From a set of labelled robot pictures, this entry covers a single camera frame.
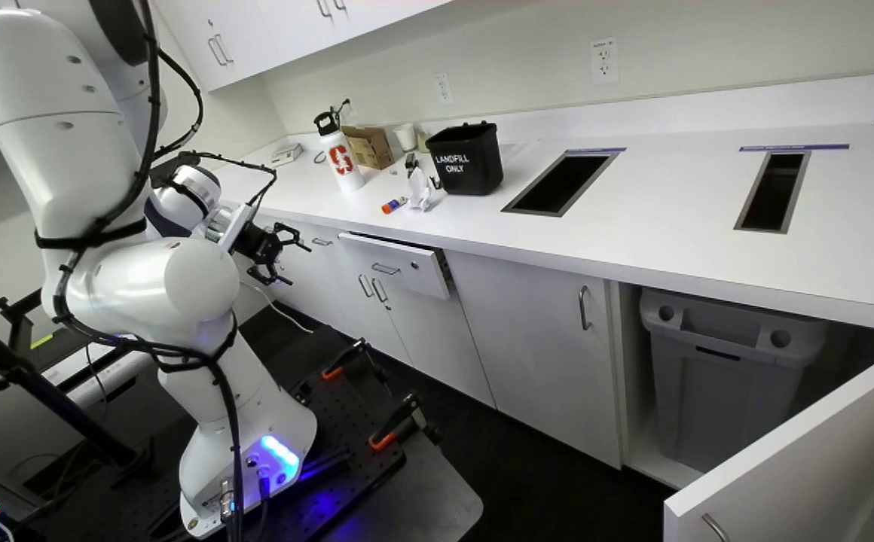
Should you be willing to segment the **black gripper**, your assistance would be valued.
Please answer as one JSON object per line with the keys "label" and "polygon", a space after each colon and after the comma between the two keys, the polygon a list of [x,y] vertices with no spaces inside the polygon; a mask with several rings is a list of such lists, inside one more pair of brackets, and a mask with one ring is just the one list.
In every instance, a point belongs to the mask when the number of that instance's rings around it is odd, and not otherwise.
{"label": "black gripper", "polygon": [[247,273],[262,285],[291,285],[291,281],[275,269],[282,247],[297,247],[311,254],[311,247],[300,242],[300,233],[285,224],[275,224],[270,229],[247,224],[233,245],[235,254],[254,261]]}

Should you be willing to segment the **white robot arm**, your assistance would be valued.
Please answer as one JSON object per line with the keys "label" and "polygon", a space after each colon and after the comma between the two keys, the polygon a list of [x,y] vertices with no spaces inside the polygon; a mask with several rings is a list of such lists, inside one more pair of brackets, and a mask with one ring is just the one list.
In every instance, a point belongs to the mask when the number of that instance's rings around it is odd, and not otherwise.
{"label": "white robot arm", "polygon": [[189,536],[235,536],[289,491],[316,415],[282,393],[238,331],[238,237],[257,207],[218,233],[159,233],[151,194],[161,122],[159,43],[147,0],[0,0],[0,154],[22,187],[43,257],[45,313],[156,366],[197,421],[178,464]]}

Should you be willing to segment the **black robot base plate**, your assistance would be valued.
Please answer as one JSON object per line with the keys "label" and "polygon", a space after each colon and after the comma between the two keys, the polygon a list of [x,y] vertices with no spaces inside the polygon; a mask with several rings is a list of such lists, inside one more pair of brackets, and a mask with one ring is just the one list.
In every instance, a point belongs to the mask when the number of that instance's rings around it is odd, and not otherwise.
{"label": "black robot base plate", "polygon": [[486,513],[429,419],[389,453],[368,450],[399,403],[368,361],[282,390],[235,343],[161,386],[197,419],[178,509],[198,542],[460,542]]}

